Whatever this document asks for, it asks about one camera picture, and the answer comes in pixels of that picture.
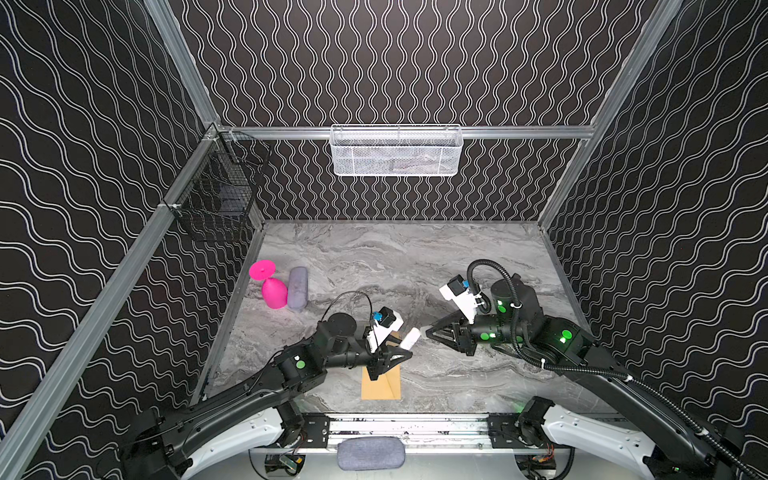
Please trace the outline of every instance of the metal mesh basket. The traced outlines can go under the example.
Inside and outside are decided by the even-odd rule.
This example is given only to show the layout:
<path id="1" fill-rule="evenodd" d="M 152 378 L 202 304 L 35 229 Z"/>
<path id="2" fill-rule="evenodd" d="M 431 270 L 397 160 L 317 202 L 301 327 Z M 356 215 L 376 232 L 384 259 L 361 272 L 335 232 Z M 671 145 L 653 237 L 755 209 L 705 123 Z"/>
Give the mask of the metal mesh basket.
<path id="1" fill-rule="evenodd" d="M 254 198 L 253 175 L 247 164 L 234 164 L 223 151 L 212 151 L 195 172 L 174 215 L 193 240 L 248 241 L 253 226 L 248 217 Z"/>
<path id="2" fill-rule="evenodd" d="M 333 172 L 344 177 L 451 177 L 463 145 L 458 125 L 331 127 Z"/>

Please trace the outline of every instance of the wavy patterned wallpaper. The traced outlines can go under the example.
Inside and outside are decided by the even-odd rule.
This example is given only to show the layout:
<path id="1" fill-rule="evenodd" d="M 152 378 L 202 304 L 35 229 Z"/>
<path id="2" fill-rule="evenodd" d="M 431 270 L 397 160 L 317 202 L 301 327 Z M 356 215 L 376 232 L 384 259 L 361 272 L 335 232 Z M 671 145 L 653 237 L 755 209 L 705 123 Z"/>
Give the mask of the wavy patterned wallpaper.
<path id="1" fill-rule="evenodd" d="M 0 0 L 0 438 L 197 146 L 138 0 Z"/>
<path id="2" fill-rule="evenodd" d="M 171 0 L 222 122 L 588 124 L 654 0 Z"/>
<path id="3" fill-rule="evenodd" d="M 238 143 L 236 154 L 252 150 Z M 536 221 L 577 144 L 466 141 L 453 177 L 338 177 L 327 141 L 281 141 L 256 181 L 257 203 L 280 220 Z"/>
<path id="4" fill-rule="evenodd" d="M 189 404 L 248 242 L 169 230 L 24 478 L 121 478 L 115 449 L 139 412 Z"/>
<path id="5" fill-rule="evenodd" d="M 593 332 L 768 474 L 768 2 L 689 0 L 550 235 Z"/>

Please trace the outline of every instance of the black wire basket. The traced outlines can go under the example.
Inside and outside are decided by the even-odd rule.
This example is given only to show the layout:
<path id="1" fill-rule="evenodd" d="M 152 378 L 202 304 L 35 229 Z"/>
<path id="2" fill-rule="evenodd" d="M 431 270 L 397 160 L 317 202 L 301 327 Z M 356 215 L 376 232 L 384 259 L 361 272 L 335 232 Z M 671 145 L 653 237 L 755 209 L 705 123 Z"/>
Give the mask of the black wire basket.
<path id="1" fill-rule="evenodd" d="M 184 231 L 196 241 L 250 241 L 254 227 L 249 213 L 256 195 L 254 166 L 235 163 L 232 154 L 211 151 L 172 206 Z"/>

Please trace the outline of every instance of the silver metal beam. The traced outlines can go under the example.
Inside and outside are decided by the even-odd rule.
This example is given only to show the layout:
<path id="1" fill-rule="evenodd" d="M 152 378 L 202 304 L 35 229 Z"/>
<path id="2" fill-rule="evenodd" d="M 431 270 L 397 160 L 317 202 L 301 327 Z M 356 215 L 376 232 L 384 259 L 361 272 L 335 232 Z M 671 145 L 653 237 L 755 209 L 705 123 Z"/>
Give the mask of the silver metal beam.
<path id="1" fill-rule="evenodd" d="M 224 315 L 221 317 L 221 322 L 219 322 L 219 330 L 216 334 L 214 344 L 211 345 L 210 351 L 208 352 L 205 367 L 203 368 L 200 378 L 197 380 L 197 387 L 192 395 L 191 405 L 200 401 L 200 397 L 203 394 L 207 380 L 210 378 L 210 374 L 219 366 L 221 357 L 224 355 L 224 350 L 227 348 L 227 344 L 230 341 L 230 334 L 232 333 L 235 319 L 240 311 L 240 306 L 243 304 L 243 298 L 245 297 L 245 292 L 248 288 L 248 283 L 250 282 L 250 274 L 248 273 L 248 270 L 250 269 L 250 266 L 256 262 L 263 242 L 264 230 L 256 230 L 253 234 L 253 239 L 250 241 L 250 246 L 248 247 L 245 259 L 243 260 L 243 268 L 240 269 L 240 275 L 235 282 L 235 287 L 232 290 L 232 296 L 230 296 L 227 309 L 224 310 Z"/>
<path id="2" fill-rule="evenodd" d="M 643 25 L 643 30 L 638 35 L 632 51 L 622 65 L 621 71 L 616 76 L 614 84 L 608 90 L 600 110 L 592 121 L 594 126 L 592 137 L 588 141 L 580 142 L 549 198 L 547 206 L 541 212 L 539 224 L 543 228 L 548 229 L 552 225 L 560 207 L 571 192 L 571 188 L 576 184 L 594 149 L 602 141 L 605 131 L 613 123 L 621 105 L 627 99 L 650 56 L 656 51 L 661 37 L 677 15 L 682 3 L 683 0 L 659 0 L 654 7 L 647 22 Z"/>
<path id="3" fill-rule="evenodd" d="M 215 132 L 213 128 L 209 129 L 168 190 L 165 200 L 169 204 L 178 200 L 205 159 L 208 148 L 214 143 L 210 138 L 212 132 Z M 0 442 L 0 480 L 21 478 L 173 221 L 173 213 L 165 205 L 158 206 L 131 244 L 120 265 L 109 277 L 104 289 Z"/>
<path id="4" fill-rule="evenodd" d="M 224 127 L 224 131 L 248 134 L 258 140 L 329 140 L 330 127 Z M 591 126 L 462 127 L 465 139 L 591 138 Z"/>
<path id="5" fill-rule="evenodd" d="M 568 302 L 571 304 L 571 308 L 574 310 L 574 315 L 576 315 L 576 323 L 578 323 L 581 328 L 584 328 L 590 332 L 591 330 L 589 328 L 587 317 L 581 310 L 581 302 L 579 302 L 578 298 L 576 297 L 576 293 L 571 286 L 571 281 L 568 279 L 568 275 L 565 274 L 565 270 L 563 270 L 563 264 L 560 263 L 558 253 L 555 251 L 551 240 L 549 240 L 549 233 L 547 233 L 547 230 L 543 228 L 540 228 L 539 230 L 541 231 L 541 239 L 544 241 L 544 247 L 547 249 L 549 258 L 552 260 L 552 264 L 554 265 L 554 271 L 558 273 L 558 277 L 560 277 L 560 283 L 563 286 L 563 290 L 565 290 L 565 295 L 568 297 Z"/>
<path id="6" fill-rule="evenodd" d="M 179 21 L 171 10 L 168 0 L 144 0 L 144 4 L 163 38 L 170 59 L 174 61 L 179 71 L 181 83 L 190 95 L 197 116 L 206 126 L 218 124 L 219 115 L 216 113 L 214 103 L 210 100 L 208 89 L 203 83 L 200 71 L 197 70 L 192 52 L 187 41 L 184 40 Z"/>

